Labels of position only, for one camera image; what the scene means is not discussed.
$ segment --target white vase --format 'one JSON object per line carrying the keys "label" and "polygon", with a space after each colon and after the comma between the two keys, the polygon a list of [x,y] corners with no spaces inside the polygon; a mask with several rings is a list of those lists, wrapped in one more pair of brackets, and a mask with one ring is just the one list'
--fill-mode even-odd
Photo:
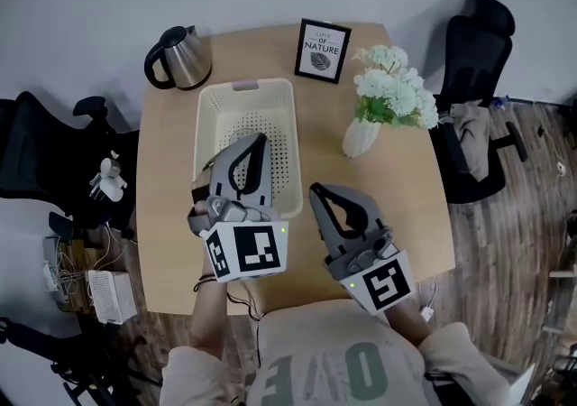
{"label": "white vase", "polygon": [[358,157],[371,148],[379,135],[380,123],[353,119],[343,138],[343,152],[347,157]]}

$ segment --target framed print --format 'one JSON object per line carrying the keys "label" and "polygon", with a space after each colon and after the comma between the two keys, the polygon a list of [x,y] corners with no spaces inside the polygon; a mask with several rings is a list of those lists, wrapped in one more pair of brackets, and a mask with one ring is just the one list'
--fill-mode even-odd
{"label": "framed print", "polygon": [[303,18],[295,75],[338,84],[351,29]]}

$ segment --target wooden floor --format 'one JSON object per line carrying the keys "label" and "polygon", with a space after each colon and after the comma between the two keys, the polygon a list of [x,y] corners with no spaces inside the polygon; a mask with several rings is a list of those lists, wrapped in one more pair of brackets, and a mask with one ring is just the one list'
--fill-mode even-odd
{"label": "wooden floor", "polygon": [[[545,323],[563,327],[573,290],[572,280],[548,279],[548,273],[559,268],[563,220],[577,208],[577,153],[572,141],[563,138],[558,110],[527,104],[491,110],[491,136],[504,135],[505,123],[514,122],[529,160],[521,163],[512,147],[500,150],[507,187],[482,202],[449,207],[456,267],[436,277],[433,302],[435,327],[463,321],[481,351],[517,366],[536,362],[534,383],[549,365],[556,343],[556,337],[540,329]],[[540,123],[546,130],[542,137],[537,135]],[[558,176],[558,161],[566,166],[564,177]],[[572,256],[565,258],[565,265],[574,261]],[[134,249],[116,265],[131,273],[140,311],[120,328],[120,334],[125,344],[139,335],[148,340],[137,351],[136,367],[160,378],[169,350],[188,343],[189,317],[146,312]],[[419,285],[421,304],[428,302],[434,287],[432,281]],[[232,317],[226,335],[224,360],[232,373],[231,388],[255,368],[249,321],[248,317]],[[139,387],[142,404],[158,404],[158,390],[140,383]]]}

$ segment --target stainless steel kettle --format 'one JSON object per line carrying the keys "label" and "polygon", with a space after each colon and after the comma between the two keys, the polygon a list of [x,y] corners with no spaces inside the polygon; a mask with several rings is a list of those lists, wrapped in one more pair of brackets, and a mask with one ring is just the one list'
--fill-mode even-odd
{"label": "stainless steel kettle", "polygon": [[[167,80],[161,81],[154,74],[153,65],[160,60]],[[210,77],[212,59],[198,39],[195,26],[176,26],[168,29],[152,47],[144,60],[144,74],[156,88],[192,90],[200,87]]]}

